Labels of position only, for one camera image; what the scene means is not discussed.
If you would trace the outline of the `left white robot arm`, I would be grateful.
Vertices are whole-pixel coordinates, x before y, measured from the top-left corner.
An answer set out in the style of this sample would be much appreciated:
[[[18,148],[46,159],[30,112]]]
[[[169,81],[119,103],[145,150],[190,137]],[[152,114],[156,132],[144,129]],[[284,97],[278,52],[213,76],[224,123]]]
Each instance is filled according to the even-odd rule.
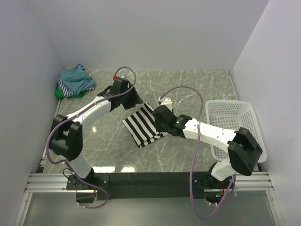
[[[116,77],[113,84],[100,92],[89,104],[67,116],[57,115],[53,119],[48,148],[58,156],[74,174],[83,189],[96,184],[94,170],[84,159],[83,130],[99,118],[112,112],[120,105],[130,109],[143,101],[129,80]]]

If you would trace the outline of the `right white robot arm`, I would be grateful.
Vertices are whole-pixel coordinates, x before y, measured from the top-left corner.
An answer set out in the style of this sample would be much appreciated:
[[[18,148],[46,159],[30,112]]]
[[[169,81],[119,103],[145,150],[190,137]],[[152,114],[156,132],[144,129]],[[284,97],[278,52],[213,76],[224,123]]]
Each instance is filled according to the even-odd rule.
[[[214,163],[198,181],[204,189],[217,189],[235,174],[250,176],[263,153],[262,148],[246,128],[223,129],[198,121],[187,115],[175,116],[165,105],[157,107],[152,116],[155,128],[175,137],[194,139],[213,145],[228,154],[228,158]]]

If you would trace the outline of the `black white striped tank top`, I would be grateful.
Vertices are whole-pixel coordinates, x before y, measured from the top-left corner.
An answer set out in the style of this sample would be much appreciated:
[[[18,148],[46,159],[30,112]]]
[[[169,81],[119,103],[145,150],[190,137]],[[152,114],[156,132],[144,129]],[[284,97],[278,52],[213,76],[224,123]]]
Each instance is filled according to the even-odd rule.
[[[143,148],[168,135],[155,129],[153,111],[149,103],[145,102],[137,112],[122,121],[138,148]]]

